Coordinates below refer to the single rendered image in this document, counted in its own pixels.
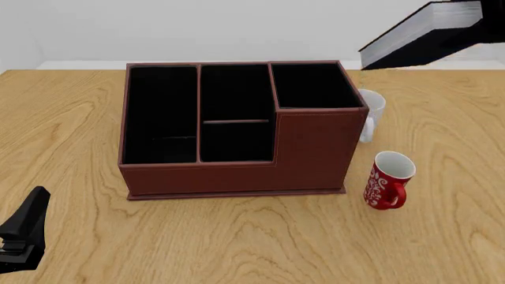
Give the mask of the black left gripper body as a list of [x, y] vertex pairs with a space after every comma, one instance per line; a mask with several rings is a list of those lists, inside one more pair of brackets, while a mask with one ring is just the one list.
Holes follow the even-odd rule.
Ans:
[[44, 236], [23, 239], [0, 234], [0, 238], [0, 271], [34, 271], [39, 266], [46, 248]]

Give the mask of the red mug with white pattern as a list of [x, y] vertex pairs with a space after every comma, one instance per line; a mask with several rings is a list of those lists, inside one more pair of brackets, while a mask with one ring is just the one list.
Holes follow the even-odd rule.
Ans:
[[406, 185], [416, 173], [416, 166], [406, 155], [382, 151], [374, 163], [363, 193], [364, 201], [376, 210], [391, 210], [406, 202]]

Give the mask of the red-brown desk caddy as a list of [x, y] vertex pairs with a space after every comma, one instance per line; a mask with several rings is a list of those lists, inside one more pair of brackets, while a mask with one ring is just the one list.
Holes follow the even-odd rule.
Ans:
[[129, 63], [130, 200], [345, 191], [368, 107], [338, 61]]

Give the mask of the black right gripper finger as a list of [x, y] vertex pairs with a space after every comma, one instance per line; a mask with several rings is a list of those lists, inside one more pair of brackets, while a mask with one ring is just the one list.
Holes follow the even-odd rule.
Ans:
[[505, 0], [480, 0], [482, 19], [475, 28], [478, 43], [505, 43]]

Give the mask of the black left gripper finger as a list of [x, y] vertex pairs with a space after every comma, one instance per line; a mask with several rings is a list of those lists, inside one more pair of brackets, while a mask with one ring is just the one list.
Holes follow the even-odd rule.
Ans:
[[21, 206], [0, 225], [1, 238], [44, 238], [44, 223], [51, 194], [36, 186]]

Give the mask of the black book with white pages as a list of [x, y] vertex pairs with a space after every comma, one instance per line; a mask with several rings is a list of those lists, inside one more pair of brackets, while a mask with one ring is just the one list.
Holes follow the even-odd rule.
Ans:
[[427, 65], [478, 43], [479, 0], [428, 2], [359, 50], [361, 68]]

